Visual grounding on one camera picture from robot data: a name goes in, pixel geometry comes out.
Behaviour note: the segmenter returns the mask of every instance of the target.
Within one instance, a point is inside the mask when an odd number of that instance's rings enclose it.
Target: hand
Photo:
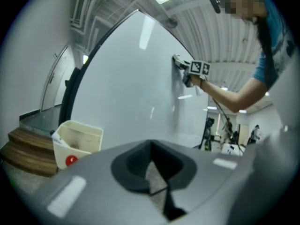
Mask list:
[[[200,87],[201,78],[198,75],[191,74],[191,82],[193,85]]]

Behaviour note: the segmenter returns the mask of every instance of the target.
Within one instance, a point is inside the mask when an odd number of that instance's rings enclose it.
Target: wooden stair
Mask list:
[[[40,176],[52,177],[58,168],[55,162],[52,140],[17,128],[8,134],[9,142],[0,150],[4,161]]]

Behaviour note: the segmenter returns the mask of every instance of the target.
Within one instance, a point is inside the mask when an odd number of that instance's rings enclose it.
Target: ceiling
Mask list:
[[[172,17],[178,26],[169,31],[195,59],[212,64],[208,80],[238,91],[251,77],[260,54],[255,27],[228,14],[216,14],[209,0],[73,0],[71,30],[75,48],[89,54],[101,37],[122,18],[140,9],[163,25]],[[248,113],[271,104],[264,97]],[[215,106],[212,99],[210,106]]]

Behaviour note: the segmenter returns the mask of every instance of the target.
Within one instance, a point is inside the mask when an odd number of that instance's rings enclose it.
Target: cable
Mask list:
[[[224,110],[222,109],[222,107],[220,106],[220,104],[219,104],[214,98],[212,98],[212,100],[216,103],[216,105],[217,105],[217,107],[218,107],[218,111],[220,112],[220,110],[221,110],[222,113],[223,113],[223,115],[224,115],[225,118],[226,118],[226,121],[229,122],[229,119],[228,119],[228,117],[226,116],[226,114],[225,114]],[[226,129],[226,132],[228,132],[228,133],[230,134],[230,136],[233,137],[233,132],[228,130],[228,128],[227,128],[227,126],[226,126],[226,123],[224,123],[224,126],[225,126],[225,129]],[[238,142],[236,139],[235,139],[235,142],[236,142],[236,145],[238,145],[239,150],[244,154],[244,152],[243,152],[242,149],[240,148],[239,142]]]

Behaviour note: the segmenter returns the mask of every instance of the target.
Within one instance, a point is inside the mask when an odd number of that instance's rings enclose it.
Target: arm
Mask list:
[[[200,86],[200,82],[201,79],[199,77],[196,75],[192,76],[193,84]],[[222,103],[234,113],[250,107],[263,98],[265,93],[268,91],[266,85],[256,78],[250,78],[249,81],[237,93],[222,90],[218,86],[208,81],[202,81],[201,85],[203,91],[207,92],[215,100]]]

